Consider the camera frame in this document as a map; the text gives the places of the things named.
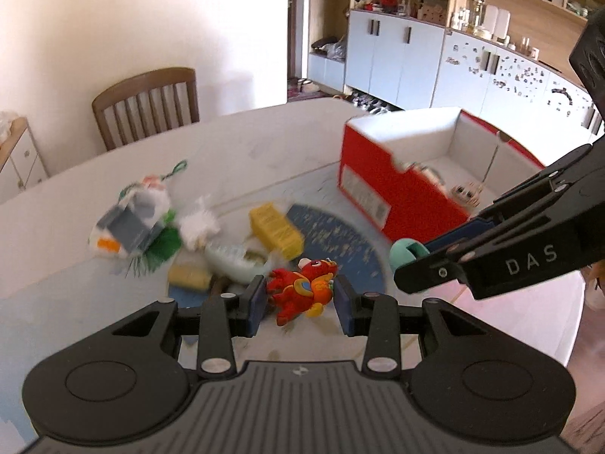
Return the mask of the green fringe decoration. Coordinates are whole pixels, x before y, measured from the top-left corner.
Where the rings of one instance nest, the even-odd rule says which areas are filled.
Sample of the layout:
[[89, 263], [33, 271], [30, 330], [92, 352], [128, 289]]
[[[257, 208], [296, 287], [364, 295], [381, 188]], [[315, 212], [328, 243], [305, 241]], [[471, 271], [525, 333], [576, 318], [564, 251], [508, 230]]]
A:
[[130, 260], [127, 275], [141, 277], [155, 273], [162, 264], [176, 255], [182, 248], [183, 242], [176, 227], [166, 227], [142, 254]]

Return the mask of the dark brown door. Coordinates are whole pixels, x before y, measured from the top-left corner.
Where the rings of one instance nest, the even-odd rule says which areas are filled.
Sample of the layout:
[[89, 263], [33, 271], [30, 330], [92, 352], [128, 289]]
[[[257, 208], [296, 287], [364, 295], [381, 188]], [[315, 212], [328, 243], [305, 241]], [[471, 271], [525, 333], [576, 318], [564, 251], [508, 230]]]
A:
[[287, 78], [305, 78], [310, 47], [310, 0], [288, 0]]

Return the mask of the white sideboard wooden top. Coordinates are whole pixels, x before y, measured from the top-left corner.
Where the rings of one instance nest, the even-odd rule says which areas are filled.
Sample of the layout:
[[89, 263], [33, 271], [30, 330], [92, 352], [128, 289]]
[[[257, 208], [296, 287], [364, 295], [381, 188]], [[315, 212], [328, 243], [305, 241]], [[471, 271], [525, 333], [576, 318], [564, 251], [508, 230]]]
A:
[[48, 178], [42, 158], [25, 117], [15, 118], [1, 143], [0, 203], [45, 182]]

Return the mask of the yellow cardboard box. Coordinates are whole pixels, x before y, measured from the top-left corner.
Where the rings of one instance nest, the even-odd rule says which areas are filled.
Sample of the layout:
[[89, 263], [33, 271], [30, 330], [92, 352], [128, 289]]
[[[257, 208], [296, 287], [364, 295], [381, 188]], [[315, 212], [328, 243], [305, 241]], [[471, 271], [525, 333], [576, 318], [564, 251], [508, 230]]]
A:
[[304, 236], [272, 203], [252, 208], [249, 213], [252, 234], [269, 251], [278, 251], [286, 260], [304, 252]]

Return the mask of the white wall cabinet unit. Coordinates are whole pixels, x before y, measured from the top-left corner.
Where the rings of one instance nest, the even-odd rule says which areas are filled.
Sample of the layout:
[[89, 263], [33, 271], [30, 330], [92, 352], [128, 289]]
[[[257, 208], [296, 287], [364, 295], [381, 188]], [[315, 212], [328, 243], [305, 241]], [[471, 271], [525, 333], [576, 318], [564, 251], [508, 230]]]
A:
[[528, 113], [597, 132], [569, 64], [604, 0], [311, 0], [308, 77], [371, 112]]

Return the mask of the cartoon bunny face plush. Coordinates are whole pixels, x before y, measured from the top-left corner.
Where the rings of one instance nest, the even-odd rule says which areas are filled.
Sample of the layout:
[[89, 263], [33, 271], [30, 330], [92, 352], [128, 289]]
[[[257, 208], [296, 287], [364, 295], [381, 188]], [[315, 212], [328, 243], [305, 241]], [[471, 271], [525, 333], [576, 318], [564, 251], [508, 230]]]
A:
[[482, 183], [468, 182], [465, 185], [456, 185], [450, 190], [451, 197], [458, 205], [473, 209], [477, 208], [483, 192]]

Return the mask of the red dragon plush toy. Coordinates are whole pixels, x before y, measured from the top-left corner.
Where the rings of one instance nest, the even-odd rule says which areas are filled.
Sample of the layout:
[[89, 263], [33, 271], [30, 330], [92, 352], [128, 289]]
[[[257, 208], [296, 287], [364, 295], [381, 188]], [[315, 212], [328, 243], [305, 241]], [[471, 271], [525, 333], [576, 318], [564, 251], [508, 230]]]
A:
[[297, 317], [318, 317], [333, 298], [338, 265], [326, 259], [301, 258], [297, 269], [274, 269], [267, 292], [277, 308], [276, 324], [285, 326]]

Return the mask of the teal plastic pencil sharpener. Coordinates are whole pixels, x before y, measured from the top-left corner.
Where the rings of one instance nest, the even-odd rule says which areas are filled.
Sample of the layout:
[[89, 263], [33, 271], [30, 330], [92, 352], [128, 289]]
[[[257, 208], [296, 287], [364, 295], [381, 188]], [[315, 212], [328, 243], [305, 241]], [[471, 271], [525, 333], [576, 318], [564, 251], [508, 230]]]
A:
[[429, 254], [422, 243], [413, 239], [400, 239], [392, 245], [389, 262], [399, 290], [408, 294], [425, 290], [425, 267], [419, 261]]

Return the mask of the yellowish oblong soft pouch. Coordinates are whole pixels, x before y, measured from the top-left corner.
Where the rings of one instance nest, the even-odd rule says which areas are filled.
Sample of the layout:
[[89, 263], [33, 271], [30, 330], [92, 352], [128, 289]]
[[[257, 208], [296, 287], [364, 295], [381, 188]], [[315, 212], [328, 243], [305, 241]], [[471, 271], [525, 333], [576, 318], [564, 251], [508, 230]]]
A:
[[208, 269], [188, 264], [174, 264], [168, 271], [169, 285], [190, 291], [208, 291], [212, 281], [212, 273]]

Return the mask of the brown wooden chair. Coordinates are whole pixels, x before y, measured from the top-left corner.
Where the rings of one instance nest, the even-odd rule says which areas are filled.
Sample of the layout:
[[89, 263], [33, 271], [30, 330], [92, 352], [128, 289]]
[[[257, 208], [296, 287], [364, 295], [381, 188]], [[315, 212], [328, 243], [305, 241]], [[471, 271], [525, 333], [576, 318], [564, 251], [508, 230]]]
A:
[[98, 94], [91, 109], [108, 151], [196, 123], [196, 72], [171, 67], [135, 75]]

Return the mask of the red cardboard shoe box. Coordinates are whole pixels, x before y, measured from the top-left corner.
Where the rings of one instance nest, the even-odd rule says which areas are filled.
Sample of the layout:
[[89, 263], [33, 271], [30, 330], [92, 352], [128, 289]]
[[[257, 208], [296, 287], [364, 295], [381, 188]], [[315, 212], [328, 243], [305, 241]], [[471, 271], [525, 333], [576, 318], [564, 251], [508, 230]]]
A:
[[[389, 240], [429, 242], [546, 167], [506, 128], [453, 108], [350, 119], [338, 186]], [[477, 208], [451, 197], [468, 182], [483, 185]]]

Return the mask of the white crumpled tissue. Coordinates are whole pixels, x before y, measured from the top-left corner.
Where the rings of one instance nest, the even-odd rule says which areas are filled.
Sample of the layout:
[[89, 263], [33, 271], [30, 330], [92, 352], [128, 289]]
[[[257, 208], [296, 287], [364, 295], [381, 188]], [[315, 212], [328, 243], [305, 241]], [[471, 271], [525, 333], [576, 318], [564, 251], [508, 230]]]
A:
[[183, 246], [189, 251], [202, 249], [220, 232], [219, 220], [208, 207], [207, 198], [199, 197], [176, 217]]

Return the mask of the white printed plastic bag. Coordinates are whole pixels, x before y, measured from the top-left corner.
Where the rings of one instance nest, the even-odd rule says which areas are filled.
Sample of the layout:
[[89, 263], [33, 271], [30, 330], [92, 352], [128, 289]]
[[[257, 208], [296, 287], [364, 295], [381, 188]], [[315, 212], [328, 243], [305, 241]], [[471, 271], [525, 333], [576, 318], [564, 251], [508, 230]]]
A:
[[168, 189], [135, 189], [94, 224], [89, 247], [108, 257], [142, 255], [168, 227], [174, 210]]

